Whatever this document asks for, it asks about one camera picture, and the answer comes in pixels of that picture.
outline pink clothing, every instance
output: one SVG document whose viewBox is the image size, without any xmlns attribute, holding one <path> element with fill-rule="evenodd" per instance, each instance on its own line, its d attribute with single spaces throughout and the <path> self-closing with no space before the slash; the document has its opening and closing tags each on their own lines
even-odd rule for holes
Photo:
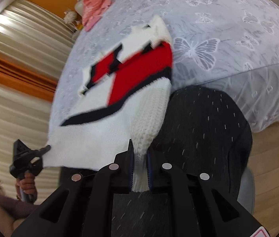
<svg viewBox="0 0 279 237">
<path fill-rule="evenodd" d="M 82 25 L 85 26 L 85 31 L 89 31 L 101 19 L 111 4 L 111 0 L 83 0 Z"/>
</svg>

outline metal screw head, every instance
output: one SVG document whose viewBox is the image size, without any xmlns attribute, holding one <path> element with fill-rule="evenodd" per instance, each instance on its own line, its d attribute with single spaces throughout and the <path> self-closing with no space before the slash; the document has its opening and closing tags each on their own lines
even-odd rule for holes
<svg viewBox="0 0 279 237">
<path fill-rule="evenodd" d="M 74 182 L 77 182 L 77 181 L 79 181 L 81 179 L 81 174 L 74 174 L 74 175 L 72 175 L 72 180 L 74 181 Z"/>
<path fill-rule="evenodd" d="M 200 178 L 204 181 L 208 180 L 209 179 L 209 175 L 207 173 L 202 173 L 200 174 Z"/>
<path fill-rule="evenodd" d="M 162 168 L 163 169 L 171 169 L 172 165 L 170 163 L 163 163 Z"/>
<path fill-rule="evenodd" d="M 109 169 L 111 169 L 111 170 L 117 170 L 117 169 L 119 169 L 119 165 L 113 163 L 113 164 L 109 165 Z"/>
</svg>

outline orange curtain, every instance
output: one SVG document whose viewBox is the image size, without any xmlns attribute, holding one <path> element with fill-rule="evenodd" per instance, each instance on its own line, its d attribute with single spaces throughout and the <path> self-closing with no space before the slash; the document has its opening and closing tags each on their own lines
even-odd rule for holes
<svg viewBox="0 0 279 237">
<path fill-rule="evenodd" d="M 0 57 L 0 84 L 52 102 L 57 81 Z"/>
</svg>

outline gray bedsheet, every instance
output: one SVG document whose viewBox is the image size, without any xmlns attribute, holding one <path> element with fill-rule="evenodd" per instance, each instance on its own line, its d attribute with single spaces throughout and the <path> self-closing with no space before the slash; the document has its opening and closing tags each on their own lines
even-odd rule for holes
<svg viewBox="0 0 279 237">
<path fill-rule="evenodd" d="M 173 38 L 173 90 L 203 84 L 228 93 L 254 132 L 279 121 L 279 7 L 269 0 L 116 0 L 78 37 L 59 80 L 50 129 L 78 99 L 81 69 L 158 14 Z"/>
</svg>

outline sweater sleeve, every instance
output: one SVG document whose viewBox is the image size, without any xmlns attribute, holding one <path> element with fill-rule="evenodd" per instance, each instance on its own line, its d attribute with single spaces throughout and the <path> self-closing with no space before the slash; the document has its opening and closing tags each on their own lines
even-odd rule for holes
<svg viewBox="0 0 279 237">
<path fill-rule="evenodd" d="M 0 206 L 15 219 L 26 218 L 37 208 L 36 205 L 18 201 L 3 195 L 0 195 Z"/>
</svg>

